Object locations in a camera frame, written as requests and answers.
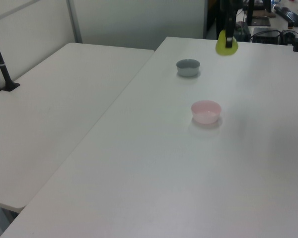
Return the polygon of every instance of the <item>yellow object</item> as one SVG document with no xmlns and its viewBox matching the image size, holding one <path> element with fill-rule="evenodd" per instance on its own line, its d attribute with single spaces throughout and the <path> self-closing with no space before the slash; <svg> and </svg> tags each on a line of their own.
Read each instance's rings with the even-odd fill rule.
<svg viewBox="0 0 298 238">
<path fill-rule="evenodd" d="M 235 54 L 235 52 L 238 49 L 238 43 L 237 43 L 236 39 L 233 37 L 232 48 L 226 48 L 225 44 L 226 44 L 225 30 L 222 30 L 220 32 L 217 45 L 215 46 L 215 50 L 221 56 L 231 56 L 231 55 Z"/>
</svg>

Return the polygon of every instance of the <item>table surface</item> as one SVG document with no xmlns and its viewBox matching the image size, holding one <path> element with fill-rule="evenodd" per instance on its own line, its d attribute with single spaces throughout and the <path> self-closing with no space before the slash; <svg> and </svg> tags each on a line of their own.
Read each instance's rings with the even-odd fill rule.
<svg viewBox="0 0 298 238">
<path fill-rule="evenodd" d="M 215 43 L 166 38 L 2 238 L 298 238 L 298 53 Z"/>
<path fill-rule="evenodd" d="M 0 206 L 20 212 L 153 51 L 71 43 L 0 92 Z"/>
<path fill-rule="evenodd" d="M 281 6 L 281 7 L 288 7 L 292 12 L 294 12 L 295 14 L 298 15 L 298 0 L 295 0 L 295 1 L 282 0 L 277 5 Z M 240 15 L 238 15 L 236 17 L 236 21 L 237 22 L 243 21 L 243 13 L 241 13 Z M 269 18 L 269 21 L 271 23 L 270 27 L 269 26 L 249 26 L 249 31 L 250 31 L 251 35 L 253 35 L 255 27 L 275 28 L 280 31 L 292 30 L 292 31 L 296 31 L 298 33 L 298 27 L 294 27 L 293 29 L 288 29 L 288 22 L 285 19 L 283 19 L 281 16 L 279 16 L 278 14 L 276 14 L 276 17 Z"/>
</svg>

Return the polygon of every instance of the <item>pink bowl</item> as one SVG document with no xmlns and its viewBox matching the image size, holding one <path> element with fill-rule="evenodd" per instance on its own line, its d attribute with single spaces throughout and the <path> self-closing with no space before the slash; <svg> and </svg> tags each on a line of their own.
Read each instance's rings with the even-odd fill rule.
<svg viewBox="0 0 298 238">
<path fill-rule="evenodd" d="M 201 124 L 211 124 L 219 119 L 221 106 L 213 101 L 197 101 L 191 106 L 193 119 Z"/>
</svg>

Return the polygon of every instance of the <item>bowl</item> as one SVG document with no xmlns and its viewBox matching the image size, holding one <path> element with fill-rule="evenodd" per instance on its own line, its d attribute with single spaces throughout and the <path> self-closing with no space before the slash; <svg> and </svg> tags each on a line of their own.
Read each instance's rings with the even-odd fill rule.
<svg viewBox="0 0 298 238">
<path fill-rule="evenodd" d="M 201 124 L 215 123 L 220 116 L 221 106 L 213 101 L 197 101 L 191 106 L 193 119 Z"/>
<path fill-rule="evenodd" d="M 178 74 L 183 77 L 192 77 L 198 74 L 200 62 L 195 59 L 183 59 L 177 62 Z"/>
</svg>

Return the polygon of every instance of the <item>white partition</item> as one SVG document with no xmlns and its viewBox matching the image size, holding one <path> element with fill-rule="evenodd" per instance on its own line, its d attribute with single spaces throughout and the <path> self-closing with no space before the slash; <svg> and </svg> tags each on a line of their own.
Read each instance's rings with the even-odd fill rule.
<svg viewBox="0 0 298 238">
<path fill-rule="evenodd" d="M 204 36 L 206 0 L 70 2 L 83 43 L 156 50 L 167 36 Z"/>
<path fill-rule="evenodd" d="M 11 9 L 4 2 L 14 1 L 0 0 L 0 13 Z M 12 80 L 74 41 L 67 0 L 39 0 L 0 18 L 0 50 Z"/>
</svg>

